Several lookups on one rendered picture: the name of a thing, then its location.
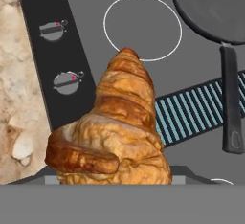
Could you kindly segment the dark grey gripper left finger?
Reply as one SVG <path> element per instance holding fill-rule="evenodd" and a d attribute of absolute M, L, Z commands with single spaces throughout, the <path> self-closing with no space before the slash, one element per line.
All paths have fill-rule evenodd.
<path fill-rule="evenodd" d="M 12 185 L 21 185 L 21 184 L 58 185 L 59 181 L 57 180 L 56 172 L 49 167 L 45 167 L 36 175 L 11 182 L 11 184 Z"/>

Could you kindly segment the golden brown croissant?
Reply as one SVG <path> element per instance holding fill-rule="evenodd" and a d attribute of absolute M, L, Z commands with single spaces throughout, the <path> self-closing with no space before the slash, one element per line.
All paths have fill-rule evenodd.
<path fill-rule="evenodd" d="M 51 133 L 45 163 L 62 184 L 169 185 L 155 124 L 153 81 L 137 53 L 123 48 L 98 83 L 93 109 Z"/>

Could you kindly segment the grey hob knob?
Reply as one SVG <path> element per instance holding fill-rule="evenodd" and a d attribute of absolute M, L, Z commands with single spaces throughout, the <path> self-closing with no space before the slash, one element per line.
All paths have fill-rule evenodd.
<path fill-rule="evenodd" d="M 63 19 L 42 25 L 39 27 L 40 36 L 49 42 L 59 41 L 66 32 L 67 24 L 68 21 Z"/>
<path fill-rule="evenodd" d="M 72 71 L 62 72 L 55 77 L 53 88 L 61 95 L 72 95 L 78 90 L 83 77 L 83 71 L 77 73 Z"/>

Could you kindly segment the black frying pan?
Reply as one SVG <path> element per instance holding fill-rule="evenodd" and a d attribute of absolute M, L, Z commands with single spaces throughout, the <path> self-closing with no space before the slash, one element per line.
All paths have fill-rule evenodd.
<path fill-rule="evenodd" d="M 227 153 L 245 153 L 239 107 L 237 45 L 245 45 L 245 0 L 173 0 L 184 22 L 220 45 L 223 93 L 223 143 Z"/>

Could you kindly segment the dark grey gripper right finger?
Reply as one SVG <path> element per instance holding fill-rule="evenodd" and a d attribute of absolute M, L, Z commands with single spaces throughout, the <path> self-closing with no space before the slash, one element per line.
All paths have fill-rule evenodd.
<path fill-rule="evenodd" d="M 171 166 L 173 185 L 215 185 L 212 180 L 196 175 L 187 166 Z"/>

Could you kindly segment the grey hob with black panel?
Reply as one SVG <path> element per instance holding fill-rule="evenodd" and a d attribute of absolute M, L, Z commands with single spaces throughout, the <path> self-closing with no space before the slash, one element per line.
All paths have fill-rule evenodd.
<path fill-rule="evenodd" d="M 216 44 L 195 34 L 175 13 L 172 0 L 21 0 L 49 125 L 56 129 L 92 108 L 95 85 L 114 54 L 124 46 L 143 59 L 156 98 L 220 78 Z M 39 27 L 67 20 L 56 42 Z M 84 72 L 78 90 L 61 95 L 54 79 Z M 165 153 L 172 166 L 187 166 L 219 184 L 245 185 L 245 155 L 222 151 L 222 126 Z"/>

